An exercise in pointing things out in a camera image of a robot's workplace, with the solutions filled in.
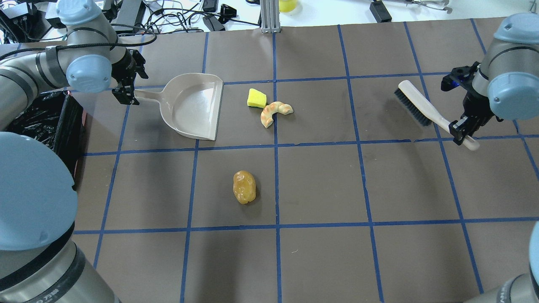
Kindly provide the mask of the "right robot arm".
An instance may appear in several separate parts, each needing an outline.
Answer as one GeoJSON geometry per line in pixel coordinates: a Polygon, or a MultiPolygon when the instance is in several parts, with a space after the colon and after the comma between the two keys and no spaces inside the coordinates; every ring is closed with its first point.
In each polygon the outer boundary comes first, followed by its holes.
{"type": "Polygon", "coordinates": [[[443,78],[443,91],[462,86],[467,92],[463,115],[449,124],[456,144],[463,144],[466,136],[492,117],[528,120],[538,116],[538,23],[533,12],[506,17],[482,61],[454,68],[443,78]]]}

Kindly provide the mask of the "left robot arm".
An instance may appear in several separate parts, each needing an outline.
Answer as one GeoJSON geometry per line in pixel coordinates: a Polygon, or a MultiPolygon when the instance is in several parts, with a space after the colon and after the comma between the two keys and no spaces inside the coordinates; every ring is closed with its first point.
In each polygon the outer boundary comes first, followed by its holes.
{"type": "Polygon", "coordinates": [[[66,90],[137,105],[146,60],[93,0],[59,0],[67,44],[1,57],[1,301],[118,303],[72,240],[83,109],[66,90]]]}

